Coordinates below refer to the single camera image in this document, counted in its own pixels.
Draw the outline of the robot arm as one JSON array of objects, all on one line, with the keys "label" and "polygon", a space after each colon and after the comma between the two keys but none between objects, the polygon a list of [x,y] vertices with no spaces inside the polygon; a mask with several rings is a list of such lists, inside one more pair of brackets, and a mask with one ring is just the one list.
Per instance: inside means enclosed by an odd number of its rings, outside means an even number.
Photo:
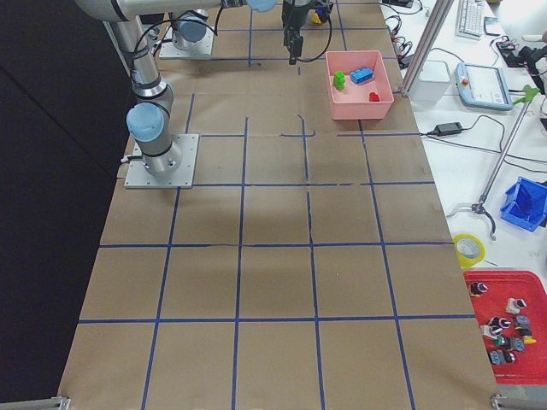
[{"label": "robot arm", "polygon": [[184,37],[185,24],[202,26],[215,33],[201,10],[243,6],[241,1],[79,1],[90,17],[103,21],[112,31],[114,43],[128,68],[136,105],[126,115],[126,124],[139,149],[136,158],[128,157],[125,184],[129,188],[189,188],[193,183],[197,146],[196,134],[169,132],[174,91],[162,77],[143,29],[141,16],[168,14],[173,39]]},{"label": "robot arm", "polygon": [[202,41],[207,34],[209,12],[205,9],[193,9],[182,12],[172,24],[174,47],[188,50]]}]

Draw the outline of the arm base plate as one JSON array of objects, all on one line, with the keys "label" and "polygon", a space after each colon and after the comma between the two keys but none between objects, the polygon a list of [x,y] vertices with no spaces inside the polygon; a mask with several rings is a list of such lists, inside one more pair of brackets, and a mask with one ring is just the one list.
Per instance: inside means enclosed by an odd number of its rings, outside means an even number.
[{"label": "arm base plate", "polygon": [[196,43],[188,42],[185,39],[173,41],[173,30],[168,28],[166,37],[159,51],[159,58],[162,60],[209,60],[213,54],[215,36],[207,30],[204,37]]},{"label": "arm base plate", "polygon": [[172,134],[170,150],[158,157],[143,155],[134,144],[126,169],[127,189],[191,189],[195,175],[198,134]]}]

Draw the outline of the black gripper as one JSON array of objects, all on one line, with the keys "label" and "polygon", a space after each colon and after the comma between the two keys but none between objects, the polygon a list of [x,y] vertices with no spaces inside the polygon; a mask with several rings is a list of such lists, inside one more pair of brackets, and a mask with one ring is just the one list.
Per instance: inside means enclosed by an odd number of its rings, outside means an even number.
[{"label": "black gripper", "polygon": [[326,16],[326,22],[332,11],[333,3],[324,0],[285,0],[282,3],[281,19],[284,30],[284,45],[288,45],[289,64],[295,65],[302,55],[303,37],[300,29],[306,22],[310,10],[320,9]]}]

